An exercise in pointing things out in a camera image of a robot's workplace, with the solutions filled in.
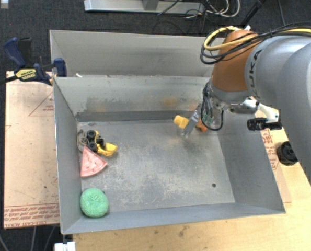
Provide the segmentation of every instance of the cardboard sheet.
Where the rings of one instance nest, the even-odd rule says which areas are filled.
[[[53,89],[6,84],[4,228],[59,223]]]

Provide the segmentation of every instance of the green ball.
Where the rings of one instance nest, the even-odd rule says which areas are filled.
[[[84,215],[90,218],[100,218],[109,210],[107,196],[97,188],[86,189],[80,198],[80,206]]]

